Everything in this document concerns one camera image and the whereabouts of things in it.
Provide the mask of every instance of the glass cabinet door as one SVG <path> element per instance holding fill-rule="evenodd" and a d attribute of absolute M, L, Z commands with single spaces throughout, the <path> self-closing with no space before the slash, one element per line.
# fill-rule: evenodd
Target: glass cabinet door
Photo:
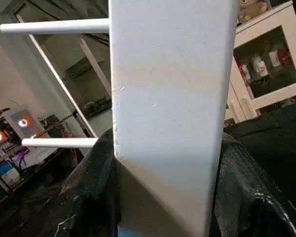
<path fill-rule="evenodd" d="M 296 102 L 292 3 L 237 28 L 230 80 L 246 119 Z"/>

